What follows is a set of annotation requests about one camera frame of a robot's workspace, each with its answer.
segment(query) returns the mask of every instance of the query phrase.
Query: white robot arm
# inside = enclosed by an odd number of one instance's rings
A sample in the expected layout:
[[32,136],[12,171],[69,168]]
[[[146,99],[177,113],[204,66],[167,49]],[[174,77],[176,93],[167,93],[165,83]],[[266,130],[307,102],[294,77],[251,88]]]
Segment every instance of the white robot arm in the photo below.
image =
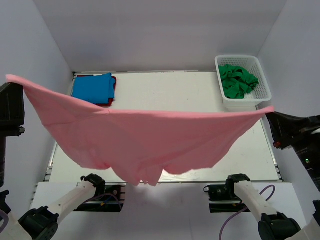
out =
[[313,202],[316,209],[315,214],[311,222],[300,229],[295,220],[287,218],[271,206],[244,174],[229,176],[226,188],[230,189],[230,194],[239,197],[251,211],[258,222],[258,230],[262,240],[320,239],[320,201]]
[[95,174],[81,178],[81,183],[65,196],[50,204],[28,211],[17,220],[2,198],[2,208],[9,217],[9,222],[0,234],[0,240],[50,240],[58,230],[58,225],[73,210],[88,199],[94,197],[100,188],[105,187],[105,181]]

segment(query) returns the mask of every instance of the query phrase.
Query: basket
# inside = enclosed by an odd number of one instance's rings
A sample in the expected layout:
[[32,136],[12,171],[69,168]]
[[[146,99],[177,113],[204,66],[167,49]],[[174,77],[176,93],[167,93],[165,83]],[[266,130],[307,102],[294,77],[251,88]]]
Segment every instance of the basket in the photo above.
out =
[[[218,66],[224,66],[226,64],[243,67],[249,73],[253,74],[256,78],[258,78],[259,84],[251,93],[245,94],[243,99],[230,99],[226,98],[225,96]],[[255,107],[262,102],[271,100],[272,96],[265,74],[262,70],[258,58],[256,58],[255,56],[221,55],[215,57],[215,66],[219,79],[223,104],[227,109],[241,111],[242,109]]]

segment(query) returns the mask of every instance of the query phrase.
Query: white tabletop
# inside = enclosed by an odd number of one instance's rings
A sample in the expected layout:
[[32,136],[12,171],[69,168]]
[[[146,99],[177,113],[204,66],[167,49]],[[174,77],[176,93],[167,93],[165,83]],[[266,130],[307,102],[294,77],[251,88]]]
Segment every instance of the white tabletop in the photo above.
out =
[[[116,73],[113,109],[216,113],[222,104],[216,72]],[[123,183],[114,171],[81,168],[57,146],[50,182],[76,183],[95,173],[108,183]],[[181,175],[163,172],[160,182],[223,182],[231,174],[245,173],[253,181],[279,179],[261,121],[241,136],[213,168]]]
[[[306,225],[291,183],[273,183],[269,203],[300,227]],[[261,191],[268,183],[254,183]],[[48,206],[76,183],[40,182],[31,208]],[[59,225],[54,240],[217,240],[232,213],[210,213],[205,183],[162,183],[156,187],[127,184],[121,212],[72,212]],[[267,198],[271,190],[263,196]],[[223,240],[259,240],[258,224],[250,212],[229,222]]]

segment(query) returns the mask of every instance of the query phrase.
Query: folded blue clothing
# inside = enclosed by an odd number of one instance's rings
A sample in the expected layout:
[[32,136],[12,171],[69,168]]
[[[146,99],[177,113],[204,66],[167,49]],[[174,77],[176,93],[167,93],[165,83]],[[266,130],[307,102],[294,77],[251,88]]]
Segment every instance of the folded blue clothing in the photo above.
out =
[[74,80],[72,96],[92,104],[108,104],[115,97],[116,80],[111,73],[99,76],[78,76]]

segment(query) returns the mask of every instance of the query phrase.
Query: white wall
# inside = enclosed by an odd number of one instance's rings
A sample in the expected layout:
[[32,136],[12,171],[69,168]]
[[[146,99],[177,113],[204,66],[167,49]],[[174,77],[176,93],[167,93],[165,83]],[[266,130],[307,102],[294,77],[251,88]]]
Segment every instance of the white wall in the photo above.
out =
[[256,56],[286,0],[34,0],[71,70],[212,70]]
[[[271,104],[278,112],[299,117],[320,114],[319,12],[318,0],[288,0],[258,55],[271,88]],[[319,191],[292,149],[274,154],[310,220]]]
[[[66,93],[72,72],[32,0],[2,0],[0,7],[0,85],[6,74],[25,77]],[[29,209],[35,185],[44,179],[53,139],[24,98],[25,134],[8,137],[5,184],[8,204],[21,215]]]

